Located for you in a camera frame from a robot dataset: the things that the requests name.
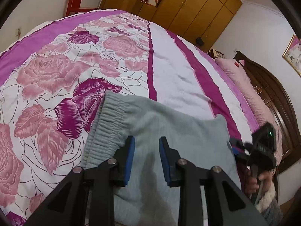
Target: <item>person's hand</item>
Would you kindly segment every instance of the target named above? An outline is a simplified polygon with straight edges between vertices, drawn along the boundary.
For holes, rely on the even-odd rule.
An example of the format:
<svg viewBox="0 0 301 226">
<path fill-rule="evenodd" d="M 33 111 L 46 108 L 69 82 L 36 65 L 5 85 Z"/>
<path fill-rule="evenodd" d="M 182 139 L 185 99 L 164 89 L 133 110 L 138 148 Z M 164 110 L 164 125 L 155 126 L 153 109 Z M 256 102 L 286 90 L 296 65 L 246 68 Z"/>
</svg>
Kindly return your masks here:
<svg viewBox="0 0 301 226">
<path fill-rule="evenodd" d="M 262 194 L 264 194 L 269 190 L 272 184 L 273 175 L 269 171 L 264 171 L 259 175 L 258 179 L 260 181 L 264 181 L 262 187 Z M 257 179 L 251 177 L 251 171 L 248 171 L 246 176 L 246 182 L 245 182 L 245 194 L 246 195 L 254 194 L 258 189 L 259 189 L 259 185 L 257 183 Z"/>
</svg>

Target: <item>white fur cuff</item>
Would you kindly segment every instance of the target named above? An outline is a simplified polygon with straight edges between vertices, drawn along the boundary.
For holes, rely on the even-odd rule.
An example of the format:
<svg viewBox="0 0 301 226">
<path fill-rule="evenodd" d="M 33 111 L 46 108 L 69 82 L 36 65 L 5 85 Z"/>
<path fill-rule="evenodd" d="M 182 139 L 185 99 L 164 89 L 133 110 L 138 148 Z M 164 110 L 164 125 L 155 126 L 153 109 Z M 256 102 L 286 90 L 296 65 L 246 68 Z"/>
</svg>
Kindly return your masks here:
<svg viewBox="0 0 301 226">
<path fill-rule="evenodd" d="M 270 206 L 270 203 L 272 202 L 272 200 L 274 199 L 275 194 L 276 194 L 275 185 L 272 182 L 269 190 L 264 194 L 264 196 L 260 199 L 260 201 L 256 205 L 256 209 L 260 213 L 262 213 L 264 210 L 266 210 Z"/>
</svg>

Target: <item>red chair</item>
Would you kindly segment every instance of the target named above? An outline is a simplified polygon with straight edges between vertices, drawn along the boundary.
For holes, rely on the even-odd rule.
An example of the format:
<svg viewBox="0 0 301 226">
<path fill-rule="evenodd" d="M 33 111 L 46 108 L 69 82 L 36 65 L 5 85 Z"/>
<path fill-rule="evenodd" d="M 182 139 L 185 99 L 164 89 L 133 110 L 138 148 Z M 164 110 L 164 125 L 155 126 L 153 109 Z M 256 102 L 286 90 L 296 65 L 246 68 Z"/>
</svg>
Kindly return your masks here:
<svg viewBox="0 0 301 226">
<path fill-rule="evenodd" d="M 80 8 L 80 3 L 82 0 L 69 0 L 66 17 L 70 15 L 70 13 L 86 13 L 92 10 L 96 10 L 98 8 L 91 8 L 91 7 L 82 7 Z"/>
</svg>

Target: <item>bed sheet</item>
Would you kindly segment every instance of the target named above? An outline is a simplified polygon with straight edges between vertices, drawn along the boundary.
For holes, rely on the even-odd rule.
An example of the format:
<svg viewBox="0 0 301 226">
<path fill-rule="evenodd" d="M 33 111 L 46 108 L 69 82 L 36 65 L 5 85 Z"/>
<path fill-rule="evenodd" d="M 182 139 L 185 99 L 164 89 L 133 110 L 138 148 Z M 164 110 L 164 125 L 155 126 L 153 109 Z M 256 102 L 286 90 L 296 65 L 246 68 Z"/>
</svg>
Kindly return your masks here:
<svg viewBox="0 0 301 226">
<path fill-rule="evenodd" d="M 222 114 L 231 137 L 258 128 L 213 59 L 121 10 L 48 22 L 0 56 L 0 208 L 22 225 L 79 165 L 105 91 L 151 98 L 200 118 Z"/>
</svg>

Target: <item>wall switch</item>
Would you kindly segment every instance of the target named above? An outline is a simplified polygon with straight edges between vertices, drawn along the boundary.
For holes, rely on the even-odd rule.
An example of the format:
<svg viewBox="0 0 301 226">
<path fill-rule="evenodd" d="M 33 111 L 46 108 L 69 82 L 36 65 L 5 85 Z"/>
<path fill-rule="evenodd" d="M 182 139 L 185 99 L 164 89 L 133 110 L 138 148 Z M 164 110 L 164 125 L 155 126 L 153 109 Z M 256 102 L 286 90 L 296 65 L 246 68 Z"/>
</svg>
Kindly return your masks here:
<svg viewBox="0 0 301 226">
<path fill-rule="evenodd" d="M 16 29 L 16 36 L 21 36 L 21 32 L 22 32 L 22 27 Z"/>
</svg>

